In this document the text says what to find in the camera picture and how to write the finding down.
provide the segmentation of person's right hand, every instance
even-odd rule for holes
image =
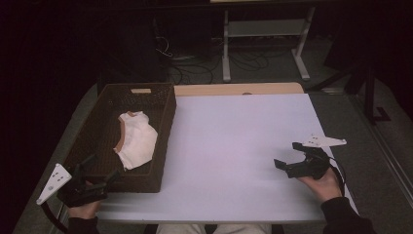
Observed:
[[[332,198],[343,196],[336,174],[331,168],[329,168],[320,179],[313,179],[310,176],[299,177],[297,179],[305,183],[322,203]]]

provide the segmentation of wicker basket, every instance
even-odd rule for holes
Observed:
[[[91,154],[97,162],[86,171],[90,182],[102,181],[114,170],[121,173],[110,192],[159,192],[161,189],[168,140],[176,99],[172,84],[107,85],[77,135],[64,162],[73,168]],[[135,169],[124,171],[113,148],[121,137],[118,117],[127,111],[143,111],[149,124],[158,132],[152,160]]]

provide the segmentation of person's left hand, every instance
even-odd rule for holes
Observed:
[[[70,217],[80,217],[82,219],[92,219],[99,210],[101,201],[85,204],[81,207],[69,208]]]

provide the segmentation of floor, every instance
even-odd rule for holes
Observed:
[[[307,42],[303,51],[311,76],[302,81],[290,49],[296,38],[264,38],[251,41],[230,42],[232,83],[298,82],[309,88],[325,80],[337,71],[323,66],[331,41],[315,38]],[[174,50],[172,58],[166,58],[165,71],[176,85],[220,84],[220,40],[213,41],[211,58],[179,54]],[[411,202],[413,178],[413,124],[394,100],[392,92],[376,82],[375,106],[384,107],[392,121],[378,122],[372,126],[362,115],[363,89],[356,96],[343,94],[348,77],[332,84],[326,91],[309,93],[316,113],[327,136],[345,138],[348,147],[333,148],[333,153],[344,166],[347,183],[360,215],[369,217],[378,233],[413,233],[413,204]],[[85,94],[73,113],[51,162],[61,161],[70,148],[82,121],[96,100],[95,86]],[[45,170],[40,184],[49,176],[53,164]],[[35,195],[29,201],[15,233],[58,233],[34,206]],[[53,210],[60,203],[51,202]],[[286,234],[322,233],[323,223],[285,225]],[[145,225],[101,222],[101,233],[143,233]]]

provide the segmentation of white paper sheet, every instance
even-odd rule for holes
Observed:
[[[109,194],[100,219],[324,220],[310,190],[274,166],[275,158],[287,164],[304,160],[292,142],[311,134],[324,136],[307,95],[177,97],[176,101],[161,192]],[[324,151],[332,156],[329,148]]]

